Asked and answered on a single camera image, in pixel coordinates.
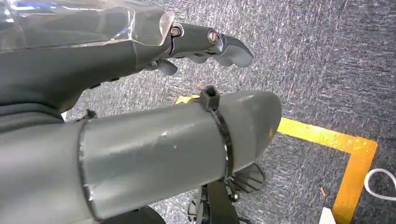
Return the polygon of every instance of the robotic arm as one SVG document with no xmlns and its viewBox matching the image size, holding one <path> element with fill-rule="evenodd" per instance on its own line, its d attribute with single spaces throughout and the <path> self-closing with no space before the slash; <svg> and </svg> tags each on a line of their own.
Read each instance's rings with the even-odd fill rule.
<svg viewBox="0 0 396 224">
<path fill-rule="evenodd" d="M 142 70 L 173 75 L 177 68 L 168 58 L 203 63 L 213 57 L 224 66 L 249 66 L 253 56 L 241 41 L 207 27 L 173 20 L 166 25 L 173 17 L 158 16 L 161 8 L 127 1 L 128 9 L 135 6 L 134 15 L 150 9 L 145 15 L 162 22 L 160 35 L 148 32 L 144 37 L 156 38 L 145 39 L 130 30 L 122 41 L 105 41 L 107 36 L 101 35 L 100 42 L 63 38 L 43 46 L 40 34 L 44 38 L 51 33 L 49 27 L 60 18 L 45 17 L 40 27 L 24 21 L 23 15 L 37 21 L 43 13 L 66 7 L 78 13 L 67 14 L 63 21 L 100 15 L 95 30 L 124 20 L 115 14 L 117 7 L 110 7 L 110 14 L 76 2 L 71 6 L 72 1 L 9 2 L 3 2 L 0 33 L 0 223 L 101 222 L 224 177 L 231 159 L 224 136 L 213 114 L 199 103 L 66 123 L 60 113 L 72 108 L 82 91 L 102 82 Z M 94 13 L 87 16 L 87 11 Z M 103 17 L 113 20 L 103 22 Z M 75 21 L 83 27 L 86 20 Z M 60 30 L 68 34 L 66 28 Z M 86 41 L 86 33 L 78 35 Z M 263 91 L 223 96 L 216 110 L 232 140 L 234 172 L 261 154 L 281 117 L 278 97 Z"/>
</svg>

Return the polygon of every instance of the yellow floor marking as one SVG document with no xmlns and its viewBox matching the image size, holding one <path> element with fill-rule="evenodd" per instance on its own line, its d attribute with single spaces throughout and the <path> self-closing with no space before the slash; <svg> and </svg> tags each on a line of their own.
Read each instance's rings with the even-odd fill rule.
<svg viewBox="0 0 396 224">
<path fill-rule="evenodd" d="M 176 104 L 187 103 L 198 97 L 182 96 L 177 99 Z M 377 150 L 377 143 L 288 118 L 281 119 L 278 132 L 351 154 L 332 209 L 337 224 L 351 223 L 364 186 L 364 178 Z"/>
</svg>

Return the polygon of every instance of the black cable tie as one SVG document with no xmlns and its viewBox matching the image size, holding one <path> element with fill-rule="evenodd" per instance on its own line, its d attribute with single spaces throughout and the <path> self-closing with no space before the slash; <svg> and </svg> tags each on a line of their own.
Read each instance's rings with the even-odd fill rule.
<svg viewBox="0 0 396 224">
<path fill-rule="evenodd" d="M 224 149 L 226 150 L 226 172 L 224 175 L 224 179 L 231 177 L 234 167 L 233 144 L 231 141 L 231 134 L 228 129 L 227 123 L 224 120 L 223 115 L 218 110 L 220 103 L 220 94 L 213 86 L 207 86 L 201 91 L 198 102 L 201 104 L 205 111 L 209 112 L 212 115 L 217 125 L 217 128 L 220 131 L 221 137 L 223 138 L 224 142 Z"/>
</svg>

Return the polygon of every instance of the transparent plastic sheet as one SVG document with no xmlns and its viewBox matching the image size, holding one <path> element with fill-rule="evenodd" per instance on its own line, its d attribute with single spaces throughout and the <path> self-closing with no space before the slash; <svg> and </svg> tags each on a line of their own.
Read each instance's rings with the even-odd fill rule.
<svg viewBox="0 0 396 224">
<path fill-rule="evenodd" d="M 159 46 L 174 17 L 136 0 L 1 0 L 0 53 L 121 41 Z"/>
</svg>

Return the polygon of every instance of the gray pipe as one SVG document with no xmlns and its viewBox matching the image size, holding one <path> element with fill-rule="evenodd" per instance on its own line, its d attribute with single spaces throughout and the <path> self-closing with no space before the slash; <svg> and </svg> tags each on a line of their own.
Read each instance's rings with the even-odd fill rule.
<svg viewBox="0 0 396 224">
<path fill-rule="evenodd" d="M 281 118 L 270 92 L 222 97 L 234 171 L 261 154 Z M 212 116 L 198 103 L 94 119 L 81 138 L 85 183 L 95 215 L 105 219 L 221 178 L 226 152 Z"/>
<path fill-rule="evenodd" d="M 273 93 L 248 91 L 222 97 L 219 110 L 237 171 L 271 141 L 281 104 Z M 0 124 L 12 124 L 0 127 L 1 224 L 92 223 L 217 180 L 226 169 L 219 131 L 198 103 L 68 123 L 37 110 L 2 116 Z"/>
</svg>

